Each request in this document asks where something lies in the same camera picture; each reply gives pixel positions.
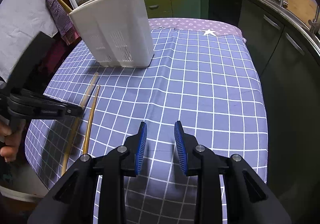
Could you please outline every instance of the metal screw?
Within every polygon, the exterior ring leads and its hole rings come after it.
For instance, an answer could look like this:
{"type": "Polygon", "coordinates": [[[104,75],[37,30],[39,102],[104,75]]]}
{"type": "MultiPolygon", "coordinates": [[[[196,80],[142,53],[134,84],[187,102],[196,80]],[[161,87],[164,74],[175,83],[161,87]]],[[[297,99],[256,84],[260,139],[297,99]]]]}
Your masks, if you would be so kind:
{"type": "Polygon", "coordinates": [[[198,152],[203,152],[203,151],[205,150],[205,147],[204,147],[203,145],[197,145],[197,146],[196,146],[196,150],[197,150],[198,152]]]}
{"type": "Polygon", "coordinates": [[[80,160],[81,160],[82,162],[86,162],[86,161],[88,161],[89,159],[90,159],[90,156],[89,156],[88,154],[84,154],[84,155],[80,156],[80,160]]]}
{"type": "Polygon", "coordinates": [[[236,162],[239,162],[239,161],[241,161],[241,156],[238,155],[238,154],[234,154],[234,155],[232,156],[232,159],[235,160],[236,162]]]}
{"type": "Polygon", "coordinates": [[[126,148],[125,146],[119,146],[119,147],[117,148],[117,151],[120,152],[120,153],[124,153],[124,152],[127,151],[127,148],[126,148]]]}

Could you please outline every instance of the chopstick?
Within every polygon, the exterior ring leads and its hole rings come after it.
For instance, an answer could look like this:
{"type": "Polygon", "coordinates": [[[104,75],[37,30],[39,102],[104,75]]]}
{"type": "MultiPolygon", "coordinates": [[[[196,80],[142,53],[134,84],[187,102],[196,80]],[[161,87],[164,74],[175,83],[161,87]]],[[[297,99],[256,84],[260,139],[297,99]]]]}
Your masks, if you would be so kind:
{"type": "Polygon", "coordinates": [[[66,13],[69,14],[72,11],[72,9],[70,9],[70,7],[66,5],[66,3],[63,0],[57,0],[57,1],[62,6],[62,8],[66,11],[66,13]]]}
{"type": "Polygon", "coordinates": [[[91,107],[89,120],[88,120],[87,132],[85,134],[84,142],[83,142],[83,154],[87,154],[88,153],[89,141],[90,141],[90,133],[91,133],[91,127],[92,127],[92,121],[93,121],[93,115],[94,115],[94,111],[96,109],[96,104],[97,104],[97,98],[98,98],[98,95],[99,95],[99,91],[100,91],[100,85],[98,85],[96,96],[94,97],[94,100],[92,102],[92,107],[91,107]]]}
{"type": "MultiPolygon", "coordinates": [[[[92,92],[92,88],[96,83],[97,77],[98,77],[98,73],[95,73],[93,78],[90,81],[89,86],[87,87],[87,90],[86,90],[84,96],[82,97],[82,100],[80,102],[80,107],[81,108],[83,108],[88,103],[88,100],[89,100],[89,97],[90,97],[89,94],[92,92]]],[[[65,152],[64,152],[64,155],[63,155],[61,176],[67,170],[68,160],[69,160],[70,153],[71,153],[73,139],[74,139],[74,137],[76,135],[76,132],[78,130],[78,127],[79,127],[80,123],[81,123],[81,118],[77,117],[77,118],[75,118],[75,121],[73,122],[73,124],[71,126],[71,131],[70,131],[70,135],[69,135],[69,138],[68,138],[67,146],[66,146],[66,149],[65,149],[65,152]]]]}

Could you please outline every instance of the white star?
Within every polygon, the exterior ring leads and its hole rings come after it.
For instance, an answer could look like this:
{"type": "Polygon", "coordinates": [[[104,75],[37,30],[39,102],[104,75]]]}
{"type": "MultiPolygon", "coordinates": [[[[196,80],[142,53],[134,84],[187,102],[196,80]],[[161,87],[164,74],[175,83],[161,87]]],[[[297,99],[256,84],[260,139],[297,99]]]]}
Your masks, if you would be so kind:
{"type": "Polygon", "coordinates": [[[214,33],[213,33],[213,31],[211,31],[210,29],[208,29],[208,30],[204,30],[204,36],[206,36],[206,35],[208,35],[208,34],[211,34],[211,35],[213,35],[213,36],[216,36],[214,33]]]}

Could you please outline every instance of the blue checkered tablecloth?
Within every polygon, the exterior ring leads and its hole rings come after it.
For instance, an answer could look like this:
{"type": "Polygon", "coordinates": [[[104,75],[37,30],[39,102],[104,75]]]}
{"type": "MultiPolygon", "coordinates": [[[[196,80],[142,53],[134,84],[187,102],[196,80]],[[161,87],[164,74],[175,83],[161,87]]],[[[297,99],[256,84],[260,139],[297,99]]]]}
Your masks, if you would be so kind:
{"type": "MultiPolygon", "coordinates": [[[[197,180],[179,169],[173,126],[181,120],[217,154],[240,154],[266,181],[267,119],[260,81],[243,39],[199,31],[154,29],[155,54],[148,68],[101,67],[80,42],[57,71],[45,94],[80,104],[93,75],[101,76],[89,153],[107,154],[148,125],[141,174],[125,179],[128,223],[192,223],[197,180]]],[[[81,155],[92,99],[73,143],[70,166],[81,155]]],[[[60,177],[63,151],[74,119],[33,120],[26,156],[51,188],[60,177]]],[[[97,223],[98,191],[94,211],[97,223]]],[[[226,201],[221,183],[223,217],[226,201]]]]}

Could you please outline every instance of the cutting board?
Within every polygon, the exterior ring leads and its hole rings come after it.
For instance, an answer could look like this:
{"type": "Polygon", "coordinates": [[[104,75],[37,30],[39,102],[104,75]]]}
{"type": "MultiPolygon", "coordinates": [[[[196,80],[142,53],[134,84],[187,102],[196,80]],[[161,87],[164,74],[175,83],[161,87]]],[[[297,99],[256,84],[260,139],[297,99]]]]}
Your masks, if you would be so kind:
{"type": "Polygon", "coordinates": [[[288,0],[287,10],[296,15],[308,27],[308,20],[316,15],[317,3],[314,0],[288,0]]]}

